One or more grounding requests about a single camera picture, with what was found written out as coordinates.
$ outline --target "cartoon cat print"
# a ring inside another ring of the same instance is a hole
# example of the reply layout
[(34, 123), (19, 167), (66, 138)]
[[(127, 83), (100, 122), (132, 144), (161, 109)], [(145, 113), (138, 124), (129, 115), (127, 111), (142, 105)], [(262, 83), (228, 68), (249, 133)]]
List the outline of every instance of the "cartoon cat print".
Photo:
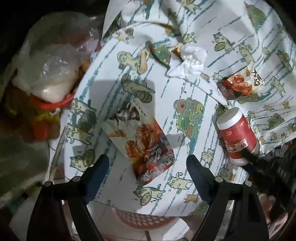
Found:
[(253, 124), (252, 129), (253, 129), (253, 132), (255, 134), (260, 133), (260, 129), (259, 129), (259, 125), (258, 124), (256, 124), (256, 123)]
[(86, 150), (83, 156), (72, 156), (71, 167), (84, 172), (88, 167), (92, 166), (95, 160), (95, 152), (93, 149)]
[(263, 47), (262, 54), (263, 54), (264, 63), (265, 63), (270, 58), (271, 53), (268, 51), (268, 49), (266, 47)]
[(253, 50), (251, 45), (245, 45), (245, 44), (240, 44), (239, 45), (239, 52), (241, 56), (244, 57), (244, 59), (241, 60), (241, 62), (247, 62), (249, 64), (251, 61), (254, 62), (254, 58), (250, 53), (250, 50)]
[(96, 109), (90, 107), (90, 100), (88, 102), (88, 104), (79, 101), (77, 98), (73, 99), (70, 105), (70, 111), (73, 114), (82, 114), (82, 113), (86, 113), (87, 111), (89, 112), (96, 112)]
[(184, 37), (183, 37), (183, 41), (184, 43), (187, 43), (187, 44), (190, 44), (191, 42), (194, 42), (196, 43), (196, 40), (194, 38), (194, 32), (190, 33), (190, 34), (186, 34)]
[(94, 135), (68, 123), (66, 127), (66, 136), (70, 139), (70, 144), (73, 144), (74, 140), (78, 140), (84, 144), (91, 145), (89, 139)]
[(235, 42), (230, 42), (226, 37), (224, 37), (220, 32), (213, 35), (215, 42), (217, 43), (214, 50), (220, 51), (222, 49), (225, 49), (225, 52), (227, 54), (230, 53), (230, 51), (234, 50), (233, 45)]
[(161, 184), (157, 186), (157, 188), (154, 187), (140, 187), (138, 186), (133, 193), (140, 199), (140, 205), (145, 206), (147, 205), (150, 200), (153, 198), (155, 200), (161, 200), (160, 194), (163, 194), (165, 190), (161, 191), (160, 189)]
[(276, 141), (277, 140), (277, 136), (275, 132), (270, 132), (270, 141)]
[(269, 106), (269, 105), (264, 105), (264, 106), (263, 106), (263, 109), (266, 110), (266, 111), (275, 111), (275, 109), (272, 108), (272, 107)]
[(212, 149), (208, 148), (207, 152), (202, 152), (201, 160), (208, 163), (209, 167), (211, 167), (212, 162), (214, 160), (214, 155), (215, 155), (214, 151)]
[(293, 69), (292, 69), (291, 65), (289, 64), (289, 61), (290, 61), (289, 55), (285, 52), (280, 51), (280, 50), (278, 50), (276, 55), (279, 57), (283, 66), (287, 69), (288, 73), (291, 73), (293, 71)]
[(124, 70), (129, 66), (131, 70), (138, 71), (140, 68), (140, 59), (135, 59), (130, 52), (121, 51), (117, 54), (117, 60), (119, 62), (119, 69)]
[(186, 187), (188, 183), (191, 183), (191, 180), (182, 179), (183, 173), (177, 172), (176, 177), (171, 177), (168, 185), (173, 189), (178, 189), (177, 194), (180, 194), (182, 190), (188, 190), (189, 188)]
[(284, 83), (281, 84), (280, 81), (275, 78), (274, 76), (271, 78), (271, 83), (270, 83), (271, 87), (275, 87), (277, 89), (277, 91), (279, 92), (279, 94), (281, 95), (281, 97), (283, 97), (283, 93), (286, 93), (286, 91), (284, 90)]
[(132, 28), (128, 28), (126, 30), (119, 29), (112, 34), (112, 37), (128, 44), (128, 40), (134, 38), (133, 29)]
[(189, 12), (196, 14), (197, 9), (201, 9), (199, 6), (195, 5), (195, 0), (177, 0), (177, 2), (181, 3), (181, 5), (187, 9), (187, 14)]
[(200, 196), (198, 194), (195, 194), (195, 195), (187, 194), (187, 197), (184, 198), (185, 201), (183, 203), (190, 203), (190, 202), (197, 203), (199, 197)]
[(154, 90), (147, 87), (146, 81), (142, 81), (143, 84), (138, 84), (131, 81), (131, 76), (125, 73), (120, 81), (123, 91), (128, 92), (135, 97), (138, 97), (143, 103), (150, 103), (152, 101), (152, 95), (155, 93)]

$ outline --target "plastic bag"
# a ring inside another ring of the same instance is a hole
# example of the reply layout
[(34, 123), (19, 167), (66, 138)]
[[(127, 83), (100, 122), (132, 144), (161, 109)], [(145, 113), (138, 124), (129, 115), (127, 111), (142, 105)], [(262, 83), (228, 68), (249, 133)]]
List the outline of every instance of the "plastic bag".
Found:
[(78, 69), (99, 41), (96, 22), (76, 12), (42, 17), (28, 32), (14, 61), (13, 84), (45, 101), (61, 101), (78, 79)]
[(175, 161), (174, 151), (139, 98), (132, 99), (102, 123), (120, 152), (129, 158), (139, 185), (146, 185)]

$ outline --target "green cartoon figure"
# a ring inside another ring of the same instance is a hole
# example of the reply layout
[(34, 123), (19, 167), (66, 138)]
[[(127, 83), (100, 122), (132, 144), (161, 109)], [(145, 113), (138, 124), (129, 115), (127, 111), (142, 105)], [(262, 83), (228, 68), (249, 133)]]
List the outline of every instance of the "green cartoon figure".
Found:
[(256, 8), (254, 5), (249, 5), (246, 2), (244, 3), (249, 19), (252, 22), (252, 25), (257, 32), (261, 26), (264, 24), (266, 20), (266, 16), (264, 12), (262, 12), (259, 8)]
[(96, 154), (93, 149), (86, 150), (83, 156), (70, 157), (70, 166), (84, 172), (88, 167), (93, 165), (95, 157)]
[(281, 61), (283, 66), (286, 68), (288, 73), (291, 73), (293, 71), (293, 69), (292, 69), (292, 66), (289, 64), (289, 61), (290, 61), (289, 55), (285, 52), (280, 51), (280, 50), (278, 50), (276, 55), (279, 57), (279, 60)]
[(177, 172), (176, 177), (171, 177), (168, 185), (173, 189), (178, 189), (177, 194), (180, 194), (182, 190), (188, 190), (189, 188), (186, 186), (188, 183), (191, 183), (191, 180), (186, 180), (180, 178), (183, 176), (183, 173)]

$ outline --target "clear plastic bag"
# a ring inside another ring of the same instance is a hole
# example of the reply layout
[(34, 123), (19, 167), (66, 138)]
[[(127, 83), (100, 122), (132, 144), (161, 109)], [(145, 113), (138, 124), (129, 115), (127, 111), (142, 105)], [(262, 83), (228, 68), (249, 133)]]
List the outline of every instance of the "clear plastic bag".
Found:
[(13, 84), (45, 101), (61, 101), (78, 79), (78, 69), (99, 41), (97, 23), (84, 14), (55, 12), (29, 30), (13, 65)]

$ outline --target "snack wrapper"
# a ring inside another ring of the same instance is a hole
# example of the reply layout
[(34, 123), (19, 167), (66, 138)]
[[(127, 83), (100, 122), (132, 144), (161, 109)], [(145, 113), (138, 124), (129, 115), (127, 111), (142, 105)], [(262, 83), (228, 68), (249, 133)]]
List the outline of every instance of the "snack wrapper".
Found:
[(236, 100), (241, 95), (258, 93), (263, 88), (264, 82), (256, 72), (254, 63), (250, 62), (241, 71), (219, 82), (217, 86), (227, 100)]
[(139, 98), (120, 108), (102, 129), (132, 163), (139, 185), (150, 183), (175, 161), (167, 137)]

